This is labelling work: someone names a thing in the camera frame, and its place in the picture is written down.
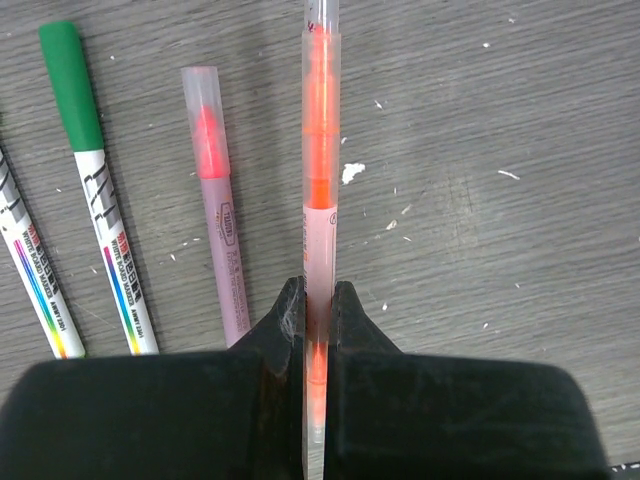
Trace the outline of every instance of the pink highlighter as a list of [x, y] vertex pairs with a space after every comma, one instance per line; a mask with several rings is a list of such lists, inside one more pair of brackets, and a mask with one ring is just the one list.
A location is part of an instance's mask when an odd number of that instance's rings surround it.
[[211, 256], [227, 347], [251, 329], [231, 197], [231, 167], [224, 131], [218, 70], [182, 69], [189, 125], [207, 215]]

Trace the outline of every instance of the wood grain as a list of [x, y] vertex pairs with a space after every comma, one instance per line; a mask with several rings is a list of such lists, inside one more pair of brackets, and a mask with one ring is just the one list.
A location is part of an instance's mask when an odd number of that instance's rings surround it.
[[[637, 2], [342, 3], [342, 162], [366, 171], [341, 189], [338, 277], [405, 351], [566, 368], [611, 461], [640, 458]], [[162, 351], [223, 348], [179, 68], [220, 68], [255, 321], [301, 271], [301, 5], [0, 7], [3, 145], [88, 351], [127, 347], [39, 52], [57, 19], [84, 37]], [[5, 249], [0, 305], [4, 395], [51, 358]]]

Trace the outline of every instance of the green marker cap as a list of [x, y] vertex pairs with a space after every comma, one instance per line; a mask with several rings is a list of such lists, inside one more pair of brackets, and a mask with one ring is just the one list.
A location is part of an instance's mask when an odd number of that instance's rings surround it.
[[71, 22], [48, 23], [40, 27], [38, 34], [72, 150], [102, 150], [100, 122], [76, 27]]

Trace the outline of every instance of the green marker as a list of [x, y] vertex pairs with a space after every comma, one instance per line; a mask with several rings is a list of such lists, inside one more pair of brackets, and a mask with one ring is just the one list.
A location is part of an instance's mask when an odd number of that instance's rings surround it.
[[71, 22], [55, 22], [40, 27], [39, 35], [129, 350], [134, 355], [158, 353], [105, 163], [104, 141], [78, 31]]

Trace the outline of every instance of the white speck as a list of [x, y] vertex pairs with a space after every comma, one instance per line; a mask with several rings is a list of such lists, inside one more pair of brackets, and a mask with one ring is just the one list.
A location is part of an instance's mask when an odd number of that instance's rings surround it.
[[358, 173], [364, 172], [366, 168], [364, 163], [346, 163], [342, 172], [342, 184], [349, 185], [353, 178]]
[[498, 170], [498, 173], [499, 173], [499, 174], [501, 174], [501, 175], [506, 175], [507, 177], [511, 177], [511, 178], [513, 178], [514, 180], [520, 180], [520, 177], [519, 177], [519, 176], [514, 175], [514, 174], [513, 174], [513, 173], [511, 173], [511, 172], [507, 172], [506, 170]]

